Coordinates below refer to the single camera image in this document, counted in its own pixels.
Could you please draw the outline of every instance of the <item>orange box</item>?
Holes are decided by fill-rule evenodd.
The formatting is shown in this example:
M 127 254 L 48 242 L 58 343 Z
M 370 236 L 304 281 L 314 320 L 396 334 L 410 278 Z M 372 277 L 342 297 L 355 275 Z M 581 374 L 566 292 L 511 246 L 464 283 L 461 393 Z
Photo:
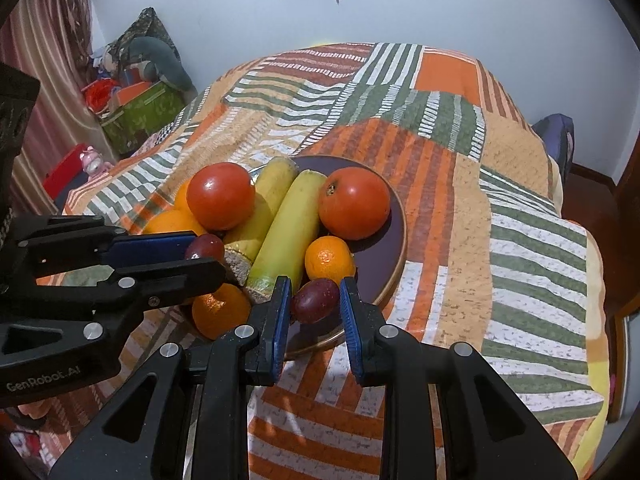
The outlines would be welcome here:
M 138 97 L 140 94 L 142 94 L 142 92 L 148 90 L 150 87 L 151 81 L 142 81 L 140 83 L 135 83 L 134 85 L 130 85 L 124 87 L 121 90 L 118 90 L 114 95 L 116 104 L 118 106 L 123 106 L 132 99 Z

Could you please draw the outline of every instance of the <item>red bag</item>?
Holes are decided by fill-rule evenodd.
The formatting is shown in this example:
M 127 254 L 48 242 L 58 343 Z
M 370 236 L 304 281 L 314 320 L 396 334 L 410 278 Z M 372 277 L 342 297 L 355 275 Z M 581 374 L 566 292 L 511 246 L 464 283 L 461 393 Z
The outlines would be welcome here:
M 106 78 L 98 79 L 82 89 L 87 107 L 94 114 L 99 114 L 109 104 L 111 89 L 118 86 L 117 81 Z

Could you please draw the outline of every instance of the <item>stuffed animal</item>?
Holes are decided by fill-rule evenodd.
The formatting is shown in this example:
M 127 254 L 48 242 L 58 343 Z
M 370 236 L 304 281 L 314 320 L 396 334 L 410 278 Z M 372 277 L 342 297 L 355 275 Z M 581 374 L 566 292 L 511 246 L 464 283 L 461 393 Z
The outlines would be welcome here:
M 93 146 L 88 146 L 80 153 L 80 161 L 82 162 L 82 170 L 89 175 L 89 180 L 93 180 L 113 168 L 113 164 L 105 161 Z

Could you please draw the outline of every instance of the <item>metal screw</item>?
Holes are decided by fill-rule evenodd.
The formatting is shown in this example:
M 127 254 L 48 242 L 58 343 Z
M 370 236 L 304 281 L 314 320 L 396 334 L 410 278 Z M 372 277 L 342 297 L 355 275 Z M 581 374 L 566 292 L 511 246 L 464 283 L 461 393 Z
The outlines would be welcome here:
M 130 278 L 129 276 L 120 278 L 120 280 L 118 281 L 118 286 L 120 288 L 131 288 L 135 284 L 136 284 L 136 280 L 134 280 L 133 278 Z
M 84 330 L 82 330 L 82 334 L 89 341 L 98 339 L 102 335 L 102 332 L 104 332 L 102 325 L 100 323 L 96 323 L 95 321 L 85 325 Z
M 164 343 L 160 347 L 160 355 L 162 357 L 171 357 L 178 353 L 180 347 L 176 343 Z
M 383 325 L 380 327 L 380 335 L 388 339 L 396 337 L 398 335 L 398 327 L 393 325 Z
M 244 339 L 245 337 L 251 337 L 254 334 L 254 327 L 251 325 L 240 325 L 236 330 L 234 330 L 234 334 L 238 337 Z
M 474 352 L 474 349 L 469 343 L 456 343 L 453 351 L 460 357 L 469 357 Z

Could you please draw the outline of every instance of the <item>tomato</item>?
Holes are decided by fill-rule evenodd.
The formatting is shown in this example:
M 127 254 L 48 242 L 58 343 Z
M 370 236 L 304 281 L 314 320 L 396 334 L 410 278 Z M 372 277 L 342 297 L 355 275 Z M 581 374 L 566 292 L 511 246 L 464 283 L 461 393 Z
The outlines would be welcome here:
M 375 234 L 391 212 L 386 182 L 365 168 L 340 168 L 320 189 L 318 213 L 331 234 L 362 240 Z
M 232 162 L 219 162 L 193 175 L 187 204 L 209 231 L 227 231 L 254 211 L 255 187 L 248 171 Z

